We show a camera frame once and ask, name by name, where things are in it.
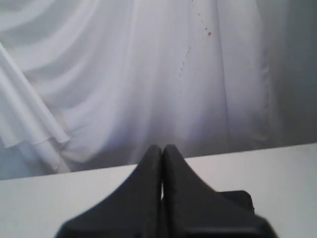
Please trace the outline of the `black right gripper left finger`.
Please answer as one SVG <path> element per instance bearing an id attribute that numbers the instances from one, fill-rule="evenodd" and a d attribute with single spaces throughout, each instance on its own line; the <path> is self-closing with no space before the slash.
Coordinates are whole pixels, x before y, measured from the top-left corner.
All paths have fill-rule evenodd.
<path id="1" fill-rule="evenodd" d="M 65 222 L 58 238 L 157 238 L 162 150 L 151 145 L 131 175 L 103 201 Z"/>

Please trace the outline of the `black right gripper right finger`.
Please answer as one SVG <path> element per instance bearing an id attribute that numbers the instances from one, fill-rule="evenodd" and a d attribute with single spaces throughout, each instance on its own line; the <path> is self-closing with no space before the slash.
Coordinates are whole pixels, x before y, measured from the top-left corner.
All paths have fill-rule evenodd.
<path id="1" fill-rule="evenodd" d="M 169 238 L 275 238 L 269 222 L 223 197 L 188 165 L 176 146 L 162 154 L 163 203 Z"/>

